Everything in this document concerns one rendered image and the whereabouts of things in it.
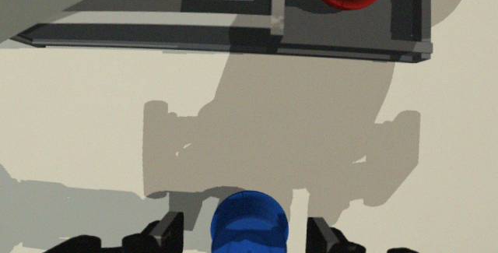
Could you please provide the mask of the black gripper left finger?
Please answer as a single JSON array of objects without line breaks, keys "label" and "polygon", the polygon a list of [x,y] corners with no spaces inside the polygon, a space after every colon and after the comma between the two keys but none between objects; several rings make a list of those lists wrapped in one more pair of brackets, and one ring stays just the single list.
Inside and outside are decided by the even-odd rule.
[{"label": "black gripper left finger", "polygon": [[141,233],[123,237],[121,242],[120,247],[102,248],[99,237],[79,235],[43,253],[183,253],[184,214],[168,211],[161,220],[149,223]]}]

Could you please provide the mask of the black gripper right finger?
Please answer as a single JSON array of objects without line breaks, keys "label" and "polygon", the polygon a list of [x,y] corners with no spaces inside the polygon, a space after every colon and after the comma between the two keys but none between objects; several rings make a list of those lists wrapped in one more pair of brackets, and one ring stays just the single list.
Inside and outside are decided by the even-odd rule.
[{"label": "black gripper right finger", "polygon": [[[340,230],[330,228],[323,217],[308,217],[306,253],[366,253],[366,248],[348,241]],[[418,252],[409,248],[391,248],[387,253]]]}]

